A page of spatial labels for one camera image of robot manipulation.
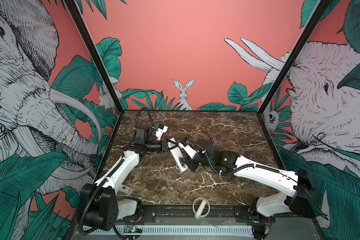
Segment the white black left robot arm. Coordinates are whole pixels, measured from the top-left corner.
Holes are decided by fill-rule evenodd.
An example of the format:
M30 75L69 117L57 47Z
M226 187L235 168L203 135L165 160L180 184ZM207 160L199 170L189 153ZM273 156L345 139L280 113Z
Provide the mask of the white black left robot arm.
M141 201L137 199L117 200L117 192L129 173L147 154L171 150L169 144L178 144L162 135L168 130L165 125L135 129L131 142L121 152L119 160L93 184L85 184L80 192L77 208L78 233L88 235L98 229L109 231L124 217L139 217Z

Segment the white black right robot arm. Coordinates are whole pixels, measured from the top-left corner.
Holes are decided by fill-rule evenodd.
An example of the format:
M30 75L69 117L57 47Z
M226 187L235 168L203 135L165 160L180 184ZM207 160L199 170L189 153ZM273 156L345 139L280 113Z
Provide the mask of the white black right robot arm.
M293 213L303 218L314 218L319 212L312 176L305 170L287 171L252 161L231 151L219 151L206 140L184 139L179 143L186 155L182 163L194 172L199 166L209 166L219 176L250 179L269 186L278 194L255 198L250 214L271 217Z

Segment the white remote control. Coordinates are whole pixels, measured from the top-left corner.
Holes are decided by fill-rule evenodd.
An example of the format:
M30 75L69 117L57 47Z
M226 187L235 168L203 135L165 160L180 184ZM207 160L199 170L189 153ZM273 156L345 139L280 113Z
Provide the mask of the white remote control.
M169 150L180 170L181 173L185 172L186 170L188 170L188 166L183 164L181 162L181 159L184 157L183 156L183 153L181 152L180 150L180 147L178 147L176 145L176 140L175 138L171 138L168 142L168 147L169 147Z

